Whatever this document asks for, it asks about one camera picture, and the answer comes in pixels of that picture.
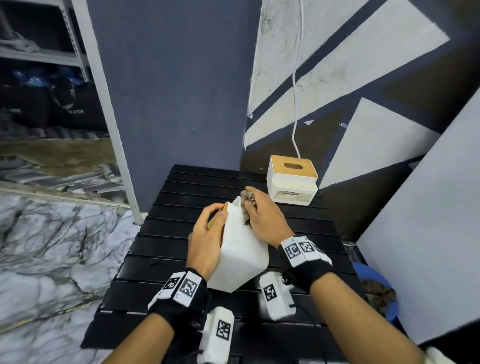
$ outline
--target wrist strap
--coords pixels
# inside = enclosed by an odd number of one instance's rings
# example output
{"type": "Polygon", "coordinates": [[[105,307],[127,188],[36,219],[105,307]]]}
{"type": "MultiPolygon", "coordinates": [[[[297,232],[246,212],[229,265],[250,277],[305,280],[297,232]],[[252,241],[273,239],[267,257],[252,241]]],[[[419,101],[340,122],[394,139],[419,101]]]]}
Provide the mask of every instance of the wrist strap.
{"type": "Polygon", "coordinates": [[[278,247],[286,284],[293,284],[307,293],[324,274],[334,272],[332,260],[306,236],[292,236],[278,247]]]}
{"type": "Polygon", "coordinates": [[[195,269],[187,268],[171,275],[148,304],[148,314],[162,316],[178,338],[190,327],[204,329],[211,298],[205,279],[195,269]]]}

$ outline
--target black slatted table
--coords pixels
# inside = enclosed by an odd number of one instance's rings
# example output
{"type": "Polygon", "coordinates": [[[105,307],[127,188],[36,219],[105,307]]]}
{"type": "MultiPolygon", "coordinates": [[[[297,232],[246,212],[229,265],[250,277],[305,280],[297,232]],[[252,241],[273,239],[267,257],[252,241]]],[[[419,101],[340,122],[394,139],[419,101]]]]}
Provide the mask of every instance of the black slatted table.
{"type": "MultiPolygon", "coordinates": [[[[82,348],[117,347],[145,318],[147,304],[170,275],[185,268],[188,235],[202,208],[232,202],[247,185],[267,192],[265,178],[258,173],[175,165],[88,327],[82,348]]],[[[365,299],[322,198],[314,197],[310,206],[279,207],[292,230],[316,243],[332,259],[341,278],[365,299]]],[[[269,247],[269,255],[267,270],[279,271],[276,250],[269,247]]],[[[231,355],[321,359],[323,349],[328,361],[345,360],[309,295],[291,291],[294,302],[311,313],[317,326],[302,310],[274,323],[262,304],[258,278],[230,294],[212,290],[213,307],[223,306],[235,315],[231,355]]],[[[191,353],[198,348],[200,337],[193,332],[173,345],[168,355],[191,353]]]]}

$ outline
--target person's right hand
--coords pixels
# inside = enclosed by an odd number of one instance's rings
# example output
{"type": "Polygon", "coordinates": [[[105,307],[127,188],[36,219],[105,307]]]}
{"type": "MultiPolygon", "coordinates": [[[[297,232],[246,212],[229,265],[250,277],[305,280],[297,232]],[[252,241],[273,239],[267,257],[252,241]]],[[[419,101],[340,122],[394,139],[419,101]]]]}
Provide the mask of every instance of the person's right hand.
{"type": "Polygon", "coordinates": [[[285,216],[269,195],[255,187],[247,186],[246,189],[253,193],[257,202],[255,209],[250,201],[245,201],[253,232],[259,240],[278,248],[282,241],[294,235],[285,216]]]}

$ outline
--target blue container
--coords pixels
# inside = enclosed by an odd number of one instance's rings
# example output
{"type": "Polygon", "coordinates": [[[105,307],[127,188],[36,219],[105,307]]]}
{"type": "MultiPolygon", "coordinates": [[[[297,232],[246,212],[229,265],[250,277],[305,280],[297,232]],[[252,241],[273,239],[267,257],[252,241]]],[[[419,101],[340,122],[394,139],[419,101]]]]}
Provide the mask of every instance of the blue container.
{"type": "MultiPolygon", "coordinates": [[[[360,279],[373,279],[381,282],[385,286],[389,288],[393,288],[390,283],[380,274],[378,273],[375,269],[372,267],[366,266],[365,264],[362,263],[353,263],[353,268],[355,269],[355,272],[357,272],[357,276],[359,276],[360,279]]],[[[398,301],[395,299],[394,302],[390,302],[387,305],[387,312],[385,315],[385,320],[388,322],[392,322],[395,320],[395,317],[398,316],[398,301]]]]}

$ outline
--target person's left hand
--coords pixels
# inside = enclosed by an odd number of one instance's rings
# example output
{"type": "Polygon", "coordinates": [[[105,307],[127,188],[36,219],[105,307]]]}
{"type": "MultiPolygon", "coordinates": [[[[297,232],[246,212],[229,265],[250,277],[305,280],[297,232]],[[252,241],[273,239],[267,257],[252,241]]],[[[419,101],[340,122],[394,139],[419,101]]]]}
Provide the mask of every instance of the person's left hand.
{"type": "Polygon", "coordinates": [[[220,262],[220,239],[222,228],[227,221],[227,209],[218,214],[210,230],[207,226],[208,218],[212,212],[223,206],[224,204],[211,204],[205,207],[193,227],[193,232],[188,236],[187,268],[195,269],[206,281],[220,262]]]}

